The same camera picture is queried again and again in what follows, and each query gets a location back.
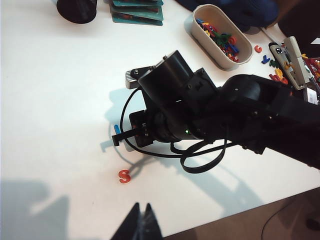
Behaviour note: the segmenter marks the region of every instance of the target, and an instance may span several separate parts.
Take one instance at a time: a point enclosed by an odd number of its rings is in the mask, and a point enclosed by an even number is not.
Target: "black cup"
[[[56,8],[70,22],[86,24],[97,14],[97,0],[58,0]]]

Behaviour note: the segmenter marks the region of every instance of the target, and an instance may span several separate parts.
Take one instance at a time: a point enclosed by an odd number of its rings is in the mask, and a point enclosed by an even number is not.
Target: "black cable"
[[[124,117],[125,117],[125,112],[126,112],[127,106],[129,104],[130,100],[132,99],[132,97],[134,96],[134,94],[139,90],[140,90],[140,87],[136,88],[130,94],[130,96],[128,97],[128,99],[126,100],[126,102],[123,106],[121,118],[120,118],[120,131],[121,131],[121,133],[124,132]],[[181,157],[181,155],[161,154],[161,153],[156,153],[156,152],[144,151],[144,150],[137,148],[135,145],[133,145],[127,138],[125,138],[124,140],[131,148],[133,148],[134,150],[136,150],[137,152],[142,153],[142,154],[147,154],[147,155],[160,157],[160,158],[180,158]]]
[[[214,168],[216,165],[218,165],[221,162],[221,160],[223,159],[223,157],[225,155],[228,138],[229,138],[229,126],[227,125],[225,127],[225,138],[224,138],[224,145],[223,145],[224,147],[223,147],[222,151],[220,152],[220,154],[215,159],[208,162],[207,164],[202,165],[202,166],[197,166],[197,167],[186,166],[185,161],[190,156],[191,153],[194,153],[197,150],[208,145],[208,142],[204,140],[204,141],[198,142],[195,145],[192,145],[191,147],[189,147],[185,151],[185,154],[183,154],[183,157],[180,158],[180,163],[181,163],[182,168],[190,174],[200,174],[200,173],[204,173],[204,172]]]
[[[289,203],[287,203],[285,206],[283,206],[282,208],[280,208],[278,211],[276,211],[274,214],[272,214],[268,220],[265,222],[265,224],[263,225],[262,231],[261,231],[261,240],[263,240],[264,237],[264,230],[265,227],[267,226],[267,224],[269,223],[269,221],[278,213],[280,213],[282,210],[284,210],[285,208],[287,208],[289,205],[291,205],[294,201],[296,200],[296,197],[294,197],[294,199],[292,201],[290,201]]]

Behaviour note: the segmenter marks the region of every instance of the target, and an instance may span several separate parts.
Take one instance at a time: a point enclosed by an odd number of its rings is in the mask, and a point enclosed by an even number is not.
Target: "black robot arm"
[[[292,96],[292,88],[256,75],[235,75],[222,87],[216,87],[203,68],[192,72],[178,51],[149,69],[137,80],[146,110],[129,115],[132,130],[112,136],[119,141],[135,137],[139,148],[155,140],[171,143],[190,173],[201,173],[217,165],[227,147],[241,145],[257,154],[270,148],[311,167],[320,169],[320,108]],[[175,142],[202,140],[187,150],[178,150]],[[210,164],[186,167],[187,157],[215,140],[224,139],[222,150]]]

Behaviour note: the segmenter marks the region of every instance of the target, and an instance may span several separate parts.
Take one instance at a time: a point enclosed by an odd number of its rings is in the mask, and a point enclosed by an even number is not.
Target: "red letter s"
[[[131,180],[131,177],[129,175],[129,170],[126,170],[126,169],[121,170],[119,172],[118,176],[119,176],[119,178],[121,178],[119,181],[122,184],[126,184],[126,183],[130,182],[130,180]]]

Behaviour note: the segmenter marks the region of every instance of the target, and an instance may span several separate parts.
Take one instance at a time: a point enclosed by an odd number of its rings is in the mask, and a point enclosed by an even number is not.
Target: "black cylinder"
[[[158,106],[167,106],[180,100],[181,88],[193,76],[193,72],[180,55],[175,51],[163,61],[151,67],[138,83]]]
[[[56,8],[70,22],[86,24],[97,14],[97,0],[58,0]]]

